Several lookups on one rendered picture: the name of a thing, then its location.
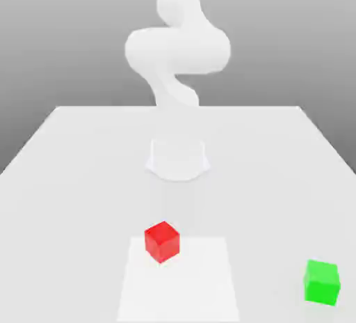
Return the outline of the small red cube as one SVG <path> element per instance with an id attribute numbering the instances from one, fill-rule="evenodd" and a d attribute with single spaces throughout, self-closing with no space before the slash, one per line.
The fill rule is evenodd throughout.
<path id="1" fill-rule="evenodd" d="M 180 234 L 166 221 L 146 229 L 144 238 L 145 250 L 159 264 L 180 252 Z"/>

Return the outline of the small green cube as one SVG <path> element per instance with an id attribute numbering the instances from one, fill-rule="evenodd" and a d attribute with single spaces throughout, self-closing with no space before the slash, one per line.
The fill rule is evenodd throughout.
<path id="1" fill-rule="evenodd" d="M 305 301 L 336 306 L 341 289 L 337 265 L 308 260 L 303 285 Z"/>

